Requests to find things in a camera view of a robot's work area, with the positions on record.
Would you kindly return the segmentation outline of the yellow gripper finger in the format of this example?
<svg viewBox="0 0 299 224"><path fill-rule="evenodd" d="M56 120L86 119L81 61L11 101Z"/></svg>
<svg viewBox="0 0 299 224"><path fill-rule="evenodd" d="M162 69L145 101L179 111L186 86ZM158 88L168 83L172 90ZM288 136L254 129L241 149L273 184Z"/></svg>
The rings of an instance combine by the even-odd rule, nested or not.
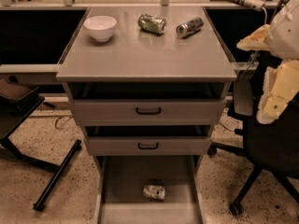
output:
<svg viewBox="0 0 299 224"><path fill-rule="evenodd" d="M241 39L236 44L236 47L244 51L250 51L250 50L269 51L270 47L267 41L269 28L270 28L269 24L264 24L263 26L256 29L252 34Z"/></svg>
<svg viewBox="0 0 299 224"><path fill-rule="evenodd" d="M298 92L298 60L283 60L277 68L267 67L256 119L261 124L271 124L279 118Z"/></svg>

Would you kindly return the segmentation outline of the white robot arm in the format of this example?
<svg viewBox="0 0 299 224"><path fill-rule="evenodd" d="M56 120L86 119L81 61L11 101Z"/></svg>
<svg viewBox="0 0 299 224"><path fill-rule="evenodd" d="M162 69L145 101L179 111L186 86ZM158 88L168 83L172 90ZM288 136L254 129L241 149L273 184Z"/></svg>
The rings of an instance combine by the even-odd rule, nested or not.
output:
<svg viewBox="0 0 299 224"><path fill-rule="evenodd" d="M261 26L236 46L269 51L282 60L277 68L266 68L256 114L261 124L270 124L299 92L299 0L289 0L270 24Z"/></svg>

